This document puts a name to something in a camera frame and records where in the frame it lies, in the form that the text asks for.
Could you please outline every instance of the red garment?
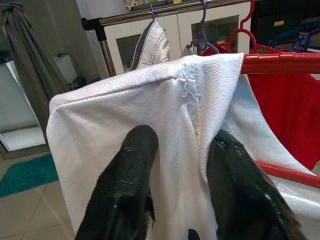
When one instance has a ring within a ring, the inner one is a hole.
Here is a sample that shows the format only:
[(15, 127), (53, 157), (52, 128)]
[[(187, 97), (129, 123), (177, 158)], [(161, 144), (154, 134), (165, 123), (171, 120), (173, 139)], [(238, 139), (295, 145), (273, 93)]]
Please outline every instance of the red garment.
[[(213, 54), (208, 49), (202, 55)], [(312, 170), (320, 161), (320, 81), (310, 74), (248, 77), (273, 133), (295, 159)]]

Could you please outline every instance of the teal rug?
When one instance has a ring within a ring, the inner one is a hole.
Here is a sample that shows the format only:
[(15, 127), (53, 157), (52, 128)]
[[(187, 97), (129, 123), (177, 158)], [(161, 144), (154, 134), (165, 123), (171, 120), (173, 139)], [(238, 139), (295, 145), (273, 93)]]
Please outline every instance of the teal rug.
[(0, 180), (0, 198), (57, 180), (58, 174), (51, 154), (20, 162), (9, 167)]

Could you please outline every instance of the gray curtain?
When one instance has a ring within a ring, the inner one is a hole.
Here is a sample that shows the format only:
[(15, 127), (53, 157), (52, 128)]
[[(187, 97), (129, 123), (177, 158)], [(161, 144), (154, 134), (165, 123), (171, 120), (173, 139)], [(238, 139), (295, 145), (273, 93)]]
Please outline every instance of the gray curtain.
[(1, 26), (5, 26), (11, 54), (21, 84), (46, 137), (49, 101), (57, 94), (69, 91), (46, 47), (16, 1), (0, 0)]

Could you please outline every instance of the white t-shirt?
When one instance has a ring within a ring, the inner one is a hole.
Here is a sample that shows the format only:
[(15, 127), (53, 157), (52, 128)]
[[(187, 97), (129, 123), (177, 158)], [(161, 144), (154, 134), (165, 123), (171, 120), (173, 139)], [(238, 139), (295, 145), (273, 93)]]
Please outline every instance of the white t-shirt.
[(188, 229), (200, 239), (216, 239), (206, 164), (221, 128), (253, 159), (312, 174), (270, 130), (247, 76), (240, 74), (243, 58), (243, 53), (186, 56), (51, 100), (48, 143), (75, 231), (99, 175), (140, 124), (152, 127), (159, 142), (150, 174), (156, 222), (148, 240), (186, 240)]

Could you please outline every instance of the white cabinet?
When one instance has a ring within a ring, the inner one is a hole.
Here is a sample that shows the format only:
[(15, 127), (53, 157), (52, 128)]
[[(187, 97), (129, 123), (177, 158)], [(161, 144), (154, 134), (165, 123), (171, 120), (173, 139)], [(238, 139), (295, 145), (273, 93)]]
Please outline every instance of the white cabinet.
[[(232, 31), (240, 27), (250, 10), (250, 2), (209, 8), (206, 11), (205, 33), (210, 43), (224, 42)], [(181, 57), (184, 47), (192, 39), (196, 39), (200, 31), (203, 11), (188, 11), (157, 17), (161, 26), (166, 30), (170, 46), (170, 60)], [(111, 58), (117, 75), (127, 72), (131, 66), (136, 44), (140, 35), (151, 22), (150, 19), (131, 21), (104, 27)], [(250, 20), (244, 27), (250, 30)], [(248, 53), (250, 39), (240, 34), (234, 39), (238, 52)]]
[[(157, 20), (166, 31), (170, 44), (170, 60), (180, 58), (181, 48), (177, 15), (159, 17)], [(104, 28), (117, 75), (129, 70), (139, 37), (151, 21), (151, 19), (133, 21)]]
[[(250, 2), (207, 9), (204, 30), (208, 41), (210, 43), (226, 42), (229, 35), (240, 27), (240, 21), (248, 15), (249, 10)], [(180, 13), (177, 17), (180, 45), (183, 50), (187, 44), (198, 37), (203, 11)], [(250, 24), (250, 21), (246, 22), (244, 28), (250, 30)], [(249, 53), (248, 36), (240, 34), (234, 41), (239, 53)]]

